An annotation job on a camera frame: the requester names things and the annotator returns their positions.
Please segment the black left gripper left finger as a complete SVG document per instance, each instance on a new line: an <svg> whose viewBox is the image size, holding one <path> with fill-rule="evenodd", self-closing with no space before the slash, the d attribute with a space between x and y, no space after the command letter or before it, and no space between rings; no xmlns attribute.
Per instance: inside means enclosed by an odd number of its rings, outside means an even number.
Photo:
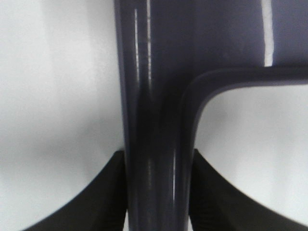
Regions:
<svg viewBox="0 0 308 231"><path fill-rule="evenodd" d="M75 198L29 231L121 231L127 211L124 152L117 151Z"/></svg>

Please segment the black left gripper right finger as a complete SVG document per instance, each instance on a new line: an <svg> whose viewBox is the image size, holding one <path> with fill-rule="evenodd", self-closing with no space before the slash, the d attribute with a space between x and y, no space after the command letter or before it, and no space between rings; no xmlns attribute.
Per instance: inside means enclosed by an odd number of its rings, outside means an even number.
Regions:
<svg viewBox="0 0 308 231"><path fill-rule="evenodd" d="M225 180L194 150L189 202L194 231L306 231L249 198Z"/></svg>

